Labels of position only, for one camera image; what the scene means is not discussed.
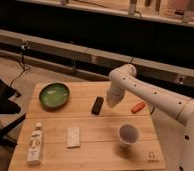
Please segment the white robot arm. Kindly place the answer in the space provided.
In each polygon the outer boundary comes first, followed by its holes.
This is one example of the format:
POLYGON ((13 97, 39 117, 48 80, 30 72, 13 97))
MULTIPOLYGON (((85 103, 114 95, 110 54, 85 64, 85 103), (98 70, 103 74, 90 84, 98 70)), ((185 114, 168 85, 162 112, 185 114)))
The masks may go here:
POLYGON ((109 73, 110 87, 106 101, 114 107, 129 91, 159 108, 185 126, 180 171, 194 171, 194 98, 143 82, 136 78, 136 68, 125 64, 109 73))

